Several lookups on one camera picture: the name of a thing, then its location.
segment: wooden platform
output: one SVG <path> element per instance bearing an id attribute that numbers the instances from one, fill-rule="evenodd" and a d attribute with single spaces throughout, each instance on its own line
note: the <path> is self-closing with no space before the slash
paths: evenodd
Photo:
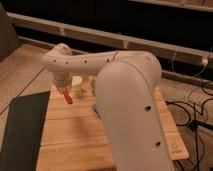
<path id="1" fill-rule="evenodd" d="M 88 83 L 82 94 L 72 95 L 68 105 L 53 86 L 51 89 L 37 171 L 114 170 L 115 163 L 101 120 L 92 110 L 95 102 Z M 159 88 L 155 91 L 164 132 L 173 160 L 189 157 Z"/>

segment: floor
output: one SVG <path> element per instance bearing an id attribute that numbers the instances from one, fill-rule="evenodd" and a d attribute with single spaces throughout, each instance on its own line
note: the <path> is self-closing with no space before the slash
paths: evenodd
<path id="1" fill-rule="evenodd" d="M 205 7 L 213 7 L 212 0 L 158 0 L 164 2 L 174 2 L 174 3 L 186 3 L 190 5 L 198 5 L 198 6 L 205 6 Z"/>
<path id="2" fill-rule="evenodd" d="M 50 90 L 51 75 L 46 70 L 42 69 L 41 58 L 47 52 L 46 49 L 23 44 L 13 54 L 0 62 L 0 147 L 2 144 L 5 124 L 7 120 L 8 105 L 17 95 L 23 96 L 37 92 Z M 188 101 L 189 93 L 196 87 L 183 84 L 167 79 L 162 79 L 160 83 L 163 96 L 168 101 Z M 196 89 L 191 96 L 191 100 L 201 103 L 209 96 L 202 93 L 200 89 Z M 213 101 L 210 101 L 206 108 L 209 112 L 208 123 L 213 123 Z M 177 123 L 182 123 L 186 120 L 186 115 L 177 107 L 169 107 L 173 117 Z M 194 133 L 186 127 L 179 128 L 186 146 L 190 152 L 190 159 L 195 161 L 195 143 Z M 213 167 L 213 132 L 199 128 L 199 134 L 204 141 L 205 155 L 201 162 L 201 171 L 208 171 L 209 167 Z M 191 170 L 192 164 L 188 160 L 181 161 L 185 170 Z"/>

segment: tiled floor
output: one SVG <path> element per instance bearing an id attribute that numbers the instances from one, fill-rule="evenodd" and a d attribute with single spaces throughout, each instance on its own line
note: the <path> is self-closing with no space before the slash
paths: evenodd
<path id="1" fill-rule="evenodd" d="M 21 48 L 7 57 L 0 63 L 0 111 L 8 106 L 10 100 L 17 96 L 34 77 L 41 72 L 38 77 L 21 93 L 21 95 L 33 94 L 37 92 L 50 90 L 51 75 L 49 72 L 42 70 L 41 58 L 47 50 L 23 44 Z M 182 100 L 187 101 L 189 92 L 194 90 L 194 86 L 162 79 L 160 88 L 166 100 Z M 196 102 L 202 102 L 209 96 L 203 94 L 201 90 L 193 93 L 192 99 Z M 209 102 L 206 107 L 209 110 L 209 123 L 213 123 L 213 101 Z M 177 122 L 183 122 L 185 115 L 182 110 L 170 107 L 173 116 Z M 3 139 L 5 123 L 7 120 L 8 109 L 0 115 L 0 147 Z M 191 158 L 195 161 L 194 137 L 193 133 L 186 128 L 180 128 L 185 143 L 190 151 Z M 206 153 L 201 163 L 201 171 L 207 171 L 213 166 L 213 133 L 200 129 Z M 186 170 L 190 170 L 192 166 L 189 162 L 183 162 Z"/>

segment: black mat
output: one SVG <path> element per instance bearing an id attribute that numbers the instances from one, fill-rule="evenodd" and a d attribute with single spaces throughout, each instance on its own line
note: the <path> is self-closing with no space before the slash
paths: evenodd
<path id="1" fill-rule="evenodd" d="M 49 92 L 17 97 L 10 103 L 0 155 L 0 171 L 34 171 Z"/>

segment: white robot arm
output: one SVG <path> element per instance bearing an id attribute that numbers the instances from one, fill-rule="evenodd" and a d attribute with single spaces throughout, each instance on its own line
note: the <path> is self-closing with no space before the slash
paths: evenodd
<path id="1" fill-rule="evenodd" d="M 142 51 L 71 56 L 54 48 L 43 65 L 56 86 L 70 84 L 72 73 L 97 76 L 97 111 L 118 171 L 174 170 L 154 100 L 161 77 L 155 56 Z"/>

